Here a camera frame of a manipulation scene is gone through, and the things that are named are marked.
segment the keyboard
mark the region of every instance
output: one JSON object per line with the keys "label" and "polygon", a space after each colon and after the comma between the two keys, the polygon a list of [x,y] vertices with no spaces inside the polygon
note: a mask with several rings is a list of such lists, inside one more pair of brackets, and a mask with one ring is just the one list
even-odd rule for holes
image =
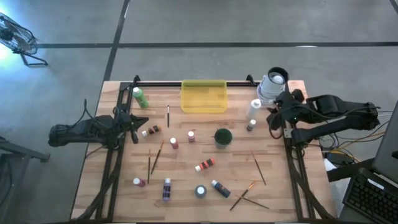
{"label": "keyboard", "polygon": [[375,223],[398,224],[398,189],[366,169],[351,178],[343,203]]}

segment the yellow plastic container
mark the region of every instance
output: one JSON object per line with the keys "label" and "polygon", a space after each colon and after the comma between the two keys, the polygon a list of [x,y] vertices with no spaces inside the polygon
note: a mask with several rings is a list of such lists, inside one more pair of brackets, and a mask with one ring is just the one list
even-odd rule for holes
{"label": "yellow plastic container", "polygon": [[224,113],[227,108],[225,80],[183,80],[181,109],[186,113]]}

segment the gray floor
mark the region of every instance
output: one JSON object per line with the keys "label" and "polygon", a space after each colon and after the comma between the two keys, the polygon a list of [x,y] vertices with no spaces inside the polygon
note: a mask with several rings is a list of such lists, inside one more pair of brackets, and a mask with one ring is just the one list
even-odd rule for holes
{"label": "gray floor", "polygon": [[[42,44],[112,43],[123,0],[4,0],[0,11],[32,29]],[[131,42],[386,42],[398,41],[398,15],[388,0],[131,0],[121,36]],[[39,49],[47,68],[27,68],[0,46],[0,136],[51,153],[32,161],[9,223],[68,220],[85,144],[52,148],[54,124],[76,121],[83,99],[94,113],[111,49]],[[305,80],[308,94],[371,101],[383,110],[398,100],[396,47],[119,49],[111,80],[260,79],[274,66]],[[361,137],[366,131],[341,136]],[[360,159],[379,142],[355,144]]]}

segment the computer monitor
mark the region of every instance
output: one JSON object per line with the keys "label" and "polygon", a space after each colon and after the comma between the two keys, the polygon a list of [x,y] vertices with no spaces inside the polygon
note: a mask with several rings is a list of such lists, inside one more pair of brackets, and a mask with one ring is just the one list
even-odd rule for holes
{"label": "computer monitor", "polygon": [[373,169],[398,183],[398,102],[374,158]]}

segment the wooden tabletop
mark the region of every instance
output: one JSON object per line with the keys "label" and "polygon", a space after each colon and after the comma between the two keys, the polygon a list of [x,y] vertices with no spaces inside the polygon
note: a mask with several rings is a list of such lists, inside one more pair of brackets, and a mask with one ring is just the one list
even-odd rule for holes
{"label": "wooden tabletop", "polygon": [[[120,82],[105,82],[98,103],[97,116],[112,114],[116,105]],[[289,81],[291,90],[299,88],[306,96],[303,81]],[[141,109],[132,102],[132,113],[149,117],[139,130],[139,144],[133,144],[130,134],[124,148],[118,196],[114,210],[115,222],[287,222],[297,221],[293,193],[287,167],[283,140],[272,139],[268,133],[266,117],[261,110],[256,127],[246,131],[245,118],[250,101],[257,98],[254,87],[228,87],[228,109],[222,114],[186,114],[180,108],[179,87],[143,87],[149,107]],[[170,105],[170,127],[167,128],[167,105]],[[161,125],[162,131],[144,137],[141,131]],[[228,128],[233,140],[226,149],[217,149],[213,138],[218,128]],[[187,133],[195,132],[196,141],[188,142]],[[172,149],[170,138],[177,138],[179,148]],[[132,183],[135,177],[147,179],[148,152],[151,149],[151,165],[155,161],[162,140],[165,145],[160,154],[150,184],[141,188]],[[98,148],[90,144],[88,152]],[[262,182],[251,151],[262,170],[267,185]],[[72,218],[78,217],[98,193],[106,158],[106,149],[100,149],[85,160]],[[201,172],[195,166],[213,158],[215,165]],[[318,147],[305,150],[310,188],[320,203],[335,215],[330,185]],[[162,192],[165,178],[171,178],[171,200],[163,202]],[[223,184],[231,195],[224,198],[212,186],[215,179]],[[269,210],[240,201],[229,211],[252,181],[254,187],[247,198],[261,203]],[[197,185],[207,188],[205,198],[197,198]],[[301,192],[303,209],[305,199]],[[104,204],[104,215],[108,210],[108,198]]]}

